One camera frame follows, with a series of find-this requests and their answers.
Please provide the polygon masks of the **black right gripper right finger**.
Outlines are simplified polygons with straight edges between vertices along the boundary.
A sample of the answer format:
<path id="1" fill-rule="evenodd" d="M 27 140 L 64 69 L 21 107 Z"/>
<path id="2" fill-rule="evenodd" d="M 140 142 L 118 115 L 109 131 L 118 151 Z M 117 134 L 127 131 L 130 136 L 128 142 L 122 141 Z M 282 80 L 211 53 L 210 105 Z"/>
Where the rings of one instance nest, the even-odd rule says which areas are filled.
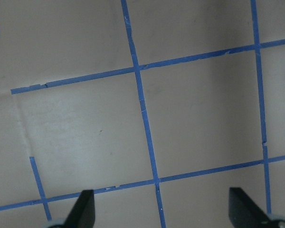
<path id="1" fill-rule="evenodd" d="M 234 228 L 279 227 L 279 221 L 271 220 L 239 187 L 229 188 L 228 216 Z"/>

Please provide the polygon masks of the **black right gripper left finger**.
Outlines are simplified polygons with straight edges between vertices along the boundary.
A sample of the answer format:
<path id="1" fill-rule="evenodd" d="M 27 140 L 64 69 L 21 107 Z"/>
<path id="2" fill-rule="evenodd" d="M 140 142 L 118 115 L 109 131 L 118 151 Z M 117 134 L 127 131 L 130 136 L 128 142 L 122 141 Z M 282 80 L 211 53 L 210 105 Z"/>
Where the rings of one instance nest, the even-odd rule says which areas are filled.
<path id="1" fill-rule="evenodd" d="M 95 224 L 94 190 L 83 190 L 63 223 L 63 228 L 93 228 Z"/>

